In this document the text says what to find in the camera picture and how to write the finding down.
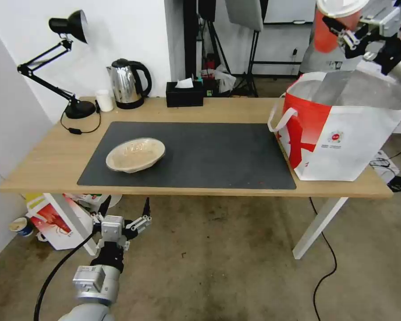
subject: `logo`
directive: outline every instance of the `logo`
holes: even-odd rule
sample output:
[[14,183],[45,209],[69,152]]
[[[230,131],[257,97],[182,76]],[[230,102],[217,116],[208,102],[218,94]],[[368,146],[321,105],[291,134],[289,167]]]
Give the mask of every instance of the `logo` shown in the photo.
[[328,141],[332,144],[340,143],[342,141],[342,138],[343,138],[342,132],[332,132],[328,138]]

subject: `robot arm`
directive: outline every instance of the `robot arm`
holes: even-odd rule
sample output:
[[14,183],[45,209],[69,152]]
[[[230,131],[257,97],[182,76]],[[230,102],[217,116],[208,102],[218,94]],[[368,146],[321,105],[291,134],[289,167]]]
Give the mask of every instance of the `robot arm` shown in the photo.
[[[363,56],[401,84],[401,0],[370,0],[363,9],[361,27],[355,32],[336,19],[324,16],[323,21],[337,35],[346,58]],[[383,44],[378,53],[367,51],[372,42]]]
[[105,215],[110,197],[100,206],[94,231],[100,231],[98,256],[90,265],[77,268],[73,284],[77,298],[83,304],[75,307],[59,321],[113,321],[110,306],[117,300],[119,277],[123,272],[123,253],[129,249],[130,241],[151,224],[150,202],[146,199],[141,217],[135,221],[122,216]]

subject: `bowl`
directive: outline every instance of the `bowl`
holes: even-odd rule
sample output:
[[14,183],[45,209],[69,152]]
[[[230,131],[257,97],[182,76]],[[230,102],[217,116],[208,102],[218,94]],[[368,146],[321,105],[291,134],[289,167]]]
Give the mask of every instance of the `bowl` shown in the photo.
[[165,145],[154,138],[137,138],[111,150],[106,165],[117,172],[135,173],[152,167],[165,154]]

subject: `lamp base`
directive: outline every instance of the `lamp base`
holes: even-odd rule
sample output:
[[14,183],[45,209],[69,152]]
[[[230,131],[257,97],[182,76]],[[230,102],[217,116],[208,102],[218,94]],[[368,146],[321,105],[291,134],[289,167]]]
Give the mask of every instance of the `lamp base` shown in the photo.
[[81,119],[95,113],[95,105],[88,101],[70,102],[65,109],[65,115],[70,119]]

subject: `whiteboard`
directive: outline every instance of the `whiteboard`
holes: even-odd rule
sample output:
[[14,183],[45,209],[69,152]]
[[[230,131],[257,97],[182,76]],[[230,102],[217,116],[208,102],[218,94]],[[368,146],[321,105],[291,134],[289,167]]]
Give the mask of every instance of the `whiteboard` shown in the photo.
[[315,4],[316,0],[269,0],[264,22],[313,22]]

